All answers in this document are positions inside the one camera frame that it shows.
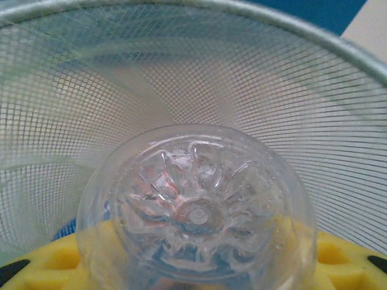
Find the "blue fabric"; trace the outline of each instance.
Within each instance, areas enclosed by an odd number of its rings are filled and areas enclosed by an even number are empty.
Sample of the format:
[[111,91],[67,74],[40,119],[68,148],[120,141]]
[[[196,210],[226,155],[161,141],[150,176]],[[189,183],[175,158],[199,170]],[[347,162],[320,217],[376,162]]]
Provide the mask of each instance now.
[[341,35],[366,0],[250,0]]
[[77,227],[76,219],[73,219],[69,221],[67,224],[65,224],[53,237],[54,240],[58,240],[61,237],[68,236],[69,234],[75,233]]

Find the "yellow sponge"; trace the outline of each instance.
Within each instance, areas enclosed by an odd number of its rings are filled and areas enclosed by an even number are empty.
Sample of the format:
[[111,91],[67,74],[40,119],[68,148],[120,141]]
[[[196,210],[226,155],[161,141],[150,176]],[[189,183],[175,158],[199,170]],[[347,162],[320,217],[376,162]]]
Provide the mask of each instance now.
[[[8,269],[12,270],[20,260],[24,261],[24,267],[16,274],[9,274],[12,271],[8,271],[6,277],[5,271],[0,272],[1,290],[97,289],[96,285],[90,284],[85,269],[79,263],[75,234],[18,258],[12,262],[16,264],[7,266]],[[380,253],[321,232],[317,241],[313,290],[386,290],[386,262],[387,257]],[[197,286],[195,290],[222,288]]]

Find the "blue background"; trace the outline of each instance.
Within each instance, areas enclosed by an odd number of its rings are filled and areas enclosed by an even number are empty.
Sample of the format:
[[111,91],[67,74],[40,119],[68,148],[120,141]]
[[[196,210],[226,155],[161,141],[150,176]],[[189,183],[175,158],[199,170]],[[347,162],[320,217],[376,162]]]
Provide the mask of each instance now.
[[250,0],[341,35],[366,0]]

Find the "clear plastic bottle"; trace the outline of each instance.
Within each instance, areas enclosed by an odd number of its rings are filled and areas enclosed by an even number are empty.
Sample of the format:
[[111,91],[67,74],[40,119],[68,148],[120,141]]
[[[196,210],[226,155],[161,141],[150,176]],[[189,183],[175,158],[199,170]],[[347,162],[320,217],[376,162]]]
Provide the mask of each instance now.
[[115,150],[80,203],[77,241],[102,289],[306,289],[316,221],[277,153],[240,131],[176,125]]

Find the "metal wire grille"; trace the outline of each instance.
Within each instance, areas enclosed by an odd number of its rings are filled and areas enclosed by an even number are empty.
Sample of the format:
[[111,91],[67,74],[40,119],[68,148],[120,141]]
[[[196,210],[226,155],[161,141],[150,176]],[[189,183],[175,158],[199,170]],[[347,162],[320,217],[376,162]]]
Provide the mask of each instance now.
[[174,5],[79,8],[0,30],[0,251],[75,217],[134,135],[221,124],[298,171],[319,226],[387,253],[387,89],[284,29]]

